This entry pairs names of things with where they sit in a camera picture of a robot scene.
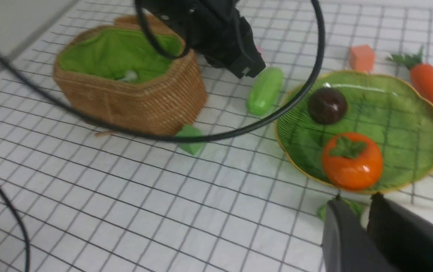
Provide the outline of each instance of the plum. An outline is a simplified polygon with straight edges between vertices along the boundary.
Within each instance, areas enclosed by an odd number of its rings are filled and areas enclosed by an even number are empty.
[[[308,100],[309,115],[318,124],[335,124],[344,117],[347,110],[348,102],[336,88],[320,88]]]

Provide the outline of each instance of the table surface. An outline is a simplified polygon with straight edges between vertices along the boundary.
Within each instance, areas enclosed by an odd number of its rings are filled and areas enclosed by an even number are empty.
[[[56,53],[75,35],[131,14],[131,0],[76,5],[14,64],[65,100],[52,79]],[[408,80],[384,60],[426,45],[433,64],[433,9],[322,5],[322,73],[348,67],[350,45],[377,53],[374,73]],[[242,0],[242,14],[285,92],[308,77],[317,30],[312,7],[294,0]],[[245,101],[254,79],[236,79],[199,59],[209,93],[195,124],[204,133],[256,121]],[[273,125],[207,144],[190,156],[175,144],[113,135],[66,114],[0,74],[0,183],[23,216],[33,271],[323,272],[323,223],[315,216],[336,189],[309,180],[285,158]],[[367,196],[341,192],[369,203]],[[389,199],[433,208],[433,174]],[[21,271],[21,232],[0,198],[0,272]]]

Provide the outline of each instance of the orange carrot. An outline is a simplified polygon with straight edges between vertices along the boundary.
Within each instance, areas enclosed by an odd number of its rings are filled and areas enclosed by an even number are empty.
[[[433,66],[422,62],[423,47],[415,55],[391,55],[388,60],[405,65],[410,70],[410,79],[416,90],[433,104]]]

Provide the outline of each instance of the orange block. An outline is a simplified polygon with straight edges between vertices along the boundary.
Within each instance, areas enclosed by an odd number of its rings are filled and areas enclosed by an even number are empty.
[[[376,56],[369,45],[360,45],[351,47],[351,56],[349,64],[352,69],[360,72],[370,72],[374,68]]]

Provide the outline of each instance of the wicker basket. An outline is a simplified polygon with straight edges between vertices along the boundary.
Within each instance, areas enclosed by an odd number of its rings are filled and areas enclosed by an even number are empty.
[[[139,26],[130,24],[99,26],[81,33],[66,49],[107,28],[139,30]],[[153,25],[152,30],[156,34],[175,35],[166,26]],[[192,124],[206,103],[207,94],[193,51],[174,60],[166,74],[142,84],[62,70],[61,55],[54,65],[54,80],[72,106],[112,124],[174,135],[185,124]]]

